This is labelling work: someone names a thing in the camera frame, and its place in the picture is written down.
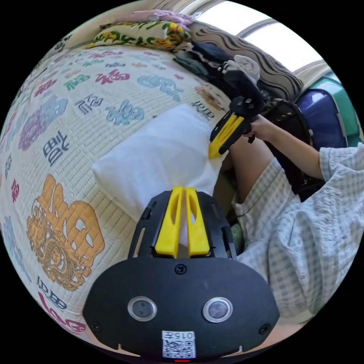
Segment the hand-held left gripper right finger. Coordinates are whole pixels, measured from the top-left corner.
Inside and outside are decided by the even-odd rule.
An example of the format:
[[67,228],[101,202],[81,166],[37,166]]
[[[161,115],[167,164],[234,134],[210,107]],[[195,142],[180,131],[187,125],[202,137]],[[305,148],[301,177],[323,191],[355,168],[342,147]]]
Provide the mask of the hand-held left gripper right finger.
[[206,256],[210,252],[210,245],[196,189],[187,187],[185,198],[188,256],[189,258]]

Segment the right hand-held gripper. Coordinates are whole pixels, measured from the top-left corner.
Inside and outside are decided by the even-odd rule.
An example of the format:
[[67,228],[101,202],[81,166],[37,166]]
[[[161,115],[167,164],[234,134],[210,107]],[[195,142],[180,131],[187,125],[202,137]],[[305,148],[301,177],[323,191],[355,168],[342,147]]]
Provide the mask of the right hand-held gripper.
[[209,159],[222,156],[242,135],[251,133],[251,122],[266,108],[264,100],[239,96],[229,105],[229,111],[214,126],[209,143]]

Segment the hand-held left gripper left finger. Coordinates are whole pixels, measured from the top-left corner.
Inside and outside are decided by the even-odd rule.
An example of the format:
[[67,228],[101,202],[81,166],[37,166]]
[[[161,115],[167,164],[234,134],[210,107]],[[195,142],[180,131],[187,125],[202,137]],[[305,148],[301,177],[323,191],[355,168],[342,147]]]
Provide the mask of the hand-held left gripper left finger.
[[177,258],[181,225],[183,187],[173,188],[169,194],[155,251],[158,255]]

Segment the person's right hand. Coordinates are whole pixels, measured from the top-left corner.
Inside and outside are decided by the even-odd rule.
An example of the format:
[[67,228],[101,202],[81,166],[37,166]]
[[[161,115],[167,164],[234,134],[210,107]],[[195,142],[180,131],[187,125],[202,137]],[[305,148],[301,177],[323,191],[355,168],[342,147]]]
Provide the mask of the person's right hand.
[[257,115],[251,122],[251,129],[256,138],[269,142],[274,136],[275,125],[262,115]]

